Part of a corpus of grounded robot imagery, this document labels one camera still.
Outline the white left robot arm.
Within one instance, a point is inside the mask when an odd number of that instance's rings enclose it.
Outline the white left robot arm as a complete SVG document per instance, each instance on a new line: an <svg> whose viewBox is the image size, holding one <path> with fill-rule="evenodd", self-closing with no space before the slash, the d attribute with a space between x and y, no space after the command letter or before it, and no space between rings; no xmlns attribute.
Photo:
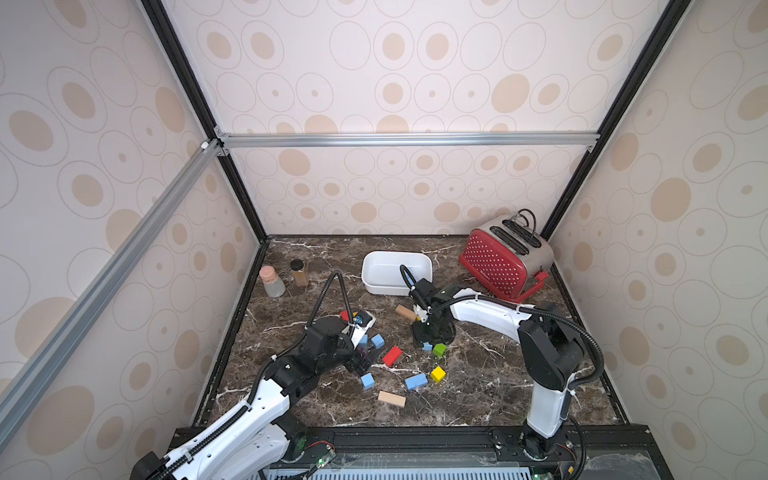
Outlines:
<svg viewBox="0 0 768 480"><path fill-rule="evenodd" d="M360 342L375 318L351 309L343 274L326 280L303 331L256 374L250 392L212 425L164 457L150 452L132 479L246 479L302 446L301 425L288 415L321 376L339 366L365 375L371 360Z"/></svg>

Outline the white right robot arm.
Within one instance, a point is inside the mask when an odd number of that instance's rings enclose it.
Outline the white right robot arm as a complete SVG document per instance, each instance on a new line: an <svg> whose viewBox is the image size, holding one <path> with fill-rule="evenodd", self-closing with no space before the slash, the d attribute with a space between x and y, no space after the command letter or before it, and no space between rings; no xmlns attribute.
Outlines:
<svg viewBox="0 0 768 480"><path fill-rule="evenodd" d="M416 320L411 330L416 344L448 345L455 339L456 324L468 322L519 345L533 382L521 445L533 460L549 457L565 440L562 427L572 394L603 374L604 355L594 337L552 310L491 297L460 284L438 288L425 278L417 279L405 265L399 271L414 301Z"/></svg>

